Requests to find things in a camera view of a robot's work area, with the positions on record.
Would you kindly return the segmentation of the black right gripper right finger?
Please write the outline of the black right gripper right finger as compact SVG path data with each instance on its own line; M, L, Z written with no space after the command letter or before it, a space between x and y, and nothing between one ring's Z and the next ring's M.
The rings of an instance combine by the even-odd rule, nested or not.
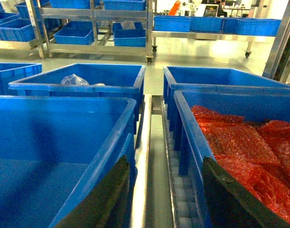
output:
M211 157L203 160L202 177L212 227L290 228Z

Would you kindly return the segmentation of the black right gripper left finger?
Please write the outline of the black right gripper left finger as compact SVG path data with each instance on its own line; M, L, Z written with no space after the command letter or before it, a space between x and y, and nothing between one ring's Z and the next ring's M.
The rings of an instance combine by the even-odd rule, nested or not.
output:
M130 164L121 156L102 181L56 228L121 228L128 203Z

